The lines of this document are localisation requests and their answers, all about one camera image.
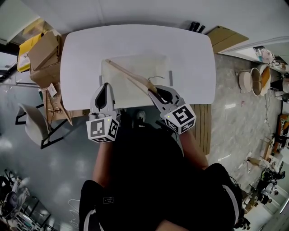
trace chair backrest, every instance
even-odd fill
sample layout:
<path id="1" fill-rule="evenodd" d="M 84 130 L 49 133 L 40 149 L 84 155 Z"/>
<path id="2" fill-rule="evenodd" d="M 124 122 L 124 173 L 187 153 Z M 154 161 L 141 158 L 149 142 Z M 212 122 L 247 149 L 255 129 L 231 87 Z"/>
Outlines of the chair backrest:
<path id="1" fill-rule="evenodd" d="M 24 112 L 27 114 L 25 125 L 25 131 L 27 135 L 33 142 L 40 146 L 41 141 L 48 136 L 47 125 L 42 113 L 36 107 L 22 103 L 19 103 L 18 105 L 18 115 L 23 114 Z"/>

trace white table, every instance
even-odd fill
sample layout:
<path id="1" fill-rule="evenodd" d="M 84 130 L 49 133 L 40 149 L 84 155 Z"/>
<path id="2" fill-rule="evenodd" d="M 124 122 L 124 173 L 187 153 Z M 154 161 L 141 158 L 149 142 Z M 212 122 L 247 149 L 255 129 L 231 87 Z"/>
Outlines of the white table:
<path id="1" fill-rule="evenodd" d="M 215 61 L 209 37 L 163 26 L 115 25 L 67 36 L 61 58 L 61 93 L 65 109 L 89 109 L 91 97 L 100 84 L 102 60 L 153 54 L 167 57 L 172 87 L 186 103 L 211 104 L 214 101 Z M 140 105 L 134 102 L 124 107 L 135 106 Z"/>

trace gray floor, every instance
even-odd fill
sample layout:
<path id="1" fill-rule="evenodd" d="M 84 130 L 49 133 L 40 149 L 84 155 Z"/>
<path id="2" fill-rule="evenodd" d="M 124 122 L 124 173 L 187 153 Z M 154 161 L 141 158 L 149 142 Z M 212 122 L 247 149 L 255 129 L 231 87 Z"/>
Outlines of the gray floor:
<path id="1" fill-rule="evenodd" d="M 235 71 L 249 69 L 256 64 L 221 55 L 216 55 L 215 61 L 217 83 L 212 105 L 211 153 L 207 157 L 210 164 L 223 164 L 245 189 L 256 180 L 261 170 L 243 162 L 249 152 L 253 157 L 260 156 L 261 139 L 275 131 L 281 101 L 274 97 L 269 100 L 270 93 L 267 94 L 268 104 L 270 101 L 269 128 L 264 123 L 265 97 L 240 92 L 235 76 Z M 17 73 L 12 77 L 15 78 L 21 82 L 29 81 L 28 72 Z M 73 208 L 68 201 L 79 199 L 82 184 L 91 178 L 98 145 L 87 139 L 86 118 L 80 118 L 74 119 L 73 127 L 66 124 L 54 135 L 56 138 L 65 135 L 64 140 L 40 150 L 26 135 L 23 125 L 14 125 L 19 102 L 35 106 L 41 104 L 35 89 L 0 87 L 0 173 L 9 168 L 22 178 L 28 177 L 30 191 L 53 215 L 50 223 L 61 226 L 61 230 L 71 230 L 70 220 L 74 216 L 70 213 Z M 236 106 L 226 109 L 225 105 L 229 104 Z M 147 107 L 146 111 L 150 122 L 158 118 L 153 107 Z"/>

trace wooden slat panel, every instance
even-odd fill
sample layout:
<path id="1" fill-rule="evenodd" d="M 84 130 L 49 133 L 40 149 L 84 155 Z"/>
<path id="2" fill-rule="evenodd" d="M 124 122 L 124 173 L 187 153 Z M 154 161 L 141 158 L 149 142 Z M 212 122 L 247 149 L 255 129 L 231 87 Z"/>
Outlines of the wooden slat panel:
<path id="1" fill-rule="evenodd" d="M 208 146 L 208 104 L 204 105 L 204 126 L 205 126 L 205 134 L 204 134 L 204 154 L 207 154 L 207 146 Z"/>
<path id="2" fill-rule="evenodd" d="M 195 113 L 195 105 L 191 104 L 191 108 L 193 109 L 194 113 Z M 196 125 L 193 126 L 193 128 L 191 129 L 193 131 L 194 137 L 196 137 Z"/>
<path id="3" fill-rule="evenodd" d="M 209 104 L 208 105 L 208 141 L 207 141 L 207 152 L 205 154 L 210 153 L 211 133 L 212 133 L 212 106 Z"/>
<path id="4" fill-rule="evenodd" d="M 197 117 L 197 120 L 196 120 L 196 142 L 198 145 L 200 145 L 200 105 L 198 104 L 195 104 L 195 114 L 196 114 L 196 117 Z"/>
<path id="5" fill-rule="evenodd" d="M 205 115 L 204 104 L 200 104 L 200 149 L 204 151 Z"/>

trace skin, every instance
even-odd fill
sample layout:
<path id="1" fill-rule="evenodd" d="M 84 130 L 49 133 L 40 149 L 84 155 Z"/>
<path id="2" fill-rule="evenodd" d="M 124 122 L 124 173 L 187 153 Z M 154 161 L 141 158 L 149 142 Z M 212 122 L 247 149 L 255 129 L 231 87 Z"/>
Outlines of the skin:
<path id="1" fill-rule="evenodd" d="M 192 130 L 189 129 L 188 131 L 181 134 L 180 141 L 183 147 L 184 157 L 193 165 L 194 168 L 205 170 L 208 167 L 208 161 L 205 157 L 205 154 L 196 144 L 196 139 L 192 133 Z M 109 184 L 111 157 L 112 142 L 101 143 L 94 166 L 93 180 L 104 188 Z M 157 231 L 186 230 L 187 229 L 166 220 L 162 221 L 157 228 Z"/>

